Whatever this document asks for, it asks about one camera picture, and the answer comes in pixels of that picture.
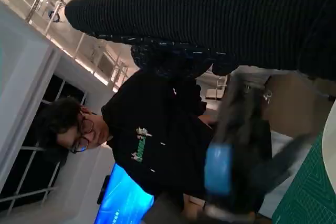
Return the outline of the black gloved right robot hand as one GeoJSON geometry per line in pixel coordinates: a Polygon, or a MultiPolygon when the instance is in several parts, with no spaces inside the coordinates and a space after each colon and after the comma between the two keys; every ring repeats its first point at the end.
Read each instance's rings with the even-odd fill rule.
{"type": "Polygon", "coordinates": [[[335,0],[71,0],[65,17],[166,77],[255,66],[335,80],[335,0]]]}

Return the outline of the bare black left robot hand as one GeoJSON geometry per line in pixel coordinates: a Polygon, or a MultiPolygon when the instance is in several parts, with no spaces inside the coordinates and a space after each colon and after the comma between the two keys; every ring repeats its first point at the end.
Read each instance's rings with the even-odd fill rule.
{"type": "Polygon", "coordinates": [[[207,204],[223,211],[227,220],[246,222],[265,196],[292,175],[293,165],[313,138],[298,135],[273,154],[267,121],[220,121],[205,158],[207,204]]]}

